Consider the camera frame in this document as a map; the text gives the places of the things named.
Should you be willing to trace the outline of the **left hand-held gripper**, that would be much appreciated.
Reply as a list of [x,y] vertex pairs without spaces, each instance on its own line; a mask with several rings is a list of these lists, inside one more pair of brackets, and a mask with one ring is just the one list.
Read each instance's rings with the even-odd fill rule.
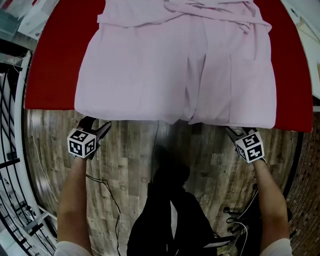
[[105,137],[112,127],[108,121],[100,128],[92,130],[96,118],[85,116],[77,128],[73,128],[67,137],[68,152],[82,159],[93,159],[98,149],[98,142]]

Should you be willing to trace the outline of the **pink robe garment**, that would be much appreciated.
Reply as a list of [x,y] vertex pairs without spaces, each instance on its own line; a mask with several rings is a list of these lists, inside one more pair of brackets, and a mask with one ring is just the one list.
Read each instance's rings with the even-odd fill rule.
[[102,120],[275,126],[271,25],[254,0],[105,0],[74,108]]

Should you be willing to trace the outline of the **person's right forearm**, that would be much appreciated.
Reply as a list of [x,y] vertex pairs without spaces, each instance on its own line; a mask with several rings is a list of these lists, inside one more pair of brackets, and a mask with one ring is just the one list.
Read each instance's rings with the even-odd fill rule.
[[260,250],[263,251],[280,239],[288,239],[289,221],[286,200],[272,177],[267,164],[258,159],[253,162],[262,219]]

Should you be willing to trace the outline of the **white cabinet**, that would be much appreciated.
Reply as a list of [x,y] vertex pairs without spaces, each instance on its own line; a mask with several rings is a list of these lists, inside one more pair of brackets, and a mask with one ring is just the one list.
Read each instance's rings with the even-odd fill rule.
[[32,7],[23,17],[17,31],[38,41],[58,2],[59,0],[33,0]]

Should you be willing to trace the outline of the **white side table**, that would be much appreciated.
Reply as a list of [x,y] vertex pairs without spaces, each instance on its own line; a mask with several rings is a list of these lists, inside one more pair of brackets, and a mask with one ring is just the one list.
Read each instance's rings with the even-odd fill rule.
[[[294,25],[303,17],[320,32],[320,0],[281,0]],[[320,113],[320,44],[298,32],[307,59],[311,79],[313,111]]]

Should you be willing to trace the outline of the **person's left forearm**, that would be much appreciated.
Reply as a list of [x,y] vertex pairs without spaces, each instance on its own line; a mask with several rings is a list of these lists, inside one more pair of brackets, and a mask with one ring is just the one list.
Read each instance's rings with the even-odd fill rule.
[[87,161],[75,157],[60,192],[57,211],[57,240],[71,242],[92,253],[87,222]]

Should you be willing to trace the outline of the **person's white shirt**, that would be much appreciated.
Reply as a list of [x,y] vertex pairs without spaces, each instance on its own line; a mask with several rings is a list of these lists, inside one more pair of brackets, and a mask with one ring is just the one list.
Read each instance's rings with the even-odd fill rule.
[[[57,248],[53,256],[92,256],[83,247],[68,241],[61,241],[57,244]],[[279,239],[267,248],[265,248],[260,256],[293,256],[290,240],[287,238]]]

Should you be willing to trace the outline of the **red covered table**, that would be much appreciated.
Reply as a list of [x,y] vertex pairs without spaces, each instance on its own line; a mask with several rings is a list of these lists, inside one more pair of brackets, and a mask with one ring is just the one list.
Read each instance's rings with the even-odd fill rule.
[[[313,129],[312,82],[297,28],[281,0],[254,0],[271,24],[275,74],[275,127],[309,133]],[[25,108],[73,110],[79,70],[98,30],[105,0],[59,0],[37,43],[26,83]]]

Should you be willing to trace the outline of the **black and white stair railing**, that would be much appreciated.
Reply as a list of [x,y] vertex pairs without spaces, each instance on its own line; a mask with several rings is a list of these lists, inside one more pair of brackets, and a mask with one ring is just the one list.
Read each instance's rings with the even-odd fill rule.
[[24,96],[32,53],[0,49],[0,223],[17,255],[53,256],[56,239],[31,185],[24,134]]

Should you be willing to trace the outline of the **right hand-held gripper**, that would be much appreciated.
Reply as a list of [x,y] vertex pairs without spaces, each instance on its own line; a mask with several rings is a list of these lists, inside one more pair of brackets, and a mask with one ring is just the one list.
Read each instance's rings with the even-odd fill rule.
[[235,143],[239,156],[247,163],[265,157],[263,141],[255,127],[239,127],[235,131],[229,126],[224,128],[231,141]]

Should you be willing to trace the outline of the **person's black trousers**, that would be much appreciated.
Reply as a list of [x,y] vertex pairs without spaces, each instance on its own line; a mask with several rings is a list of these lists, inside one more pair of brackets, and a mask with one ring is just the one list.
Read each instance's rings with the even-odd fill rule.
[[184,189],[190,168],[164,147],[155,148],[158,169],[127,243],[127,256],[217,256],[209,220]]

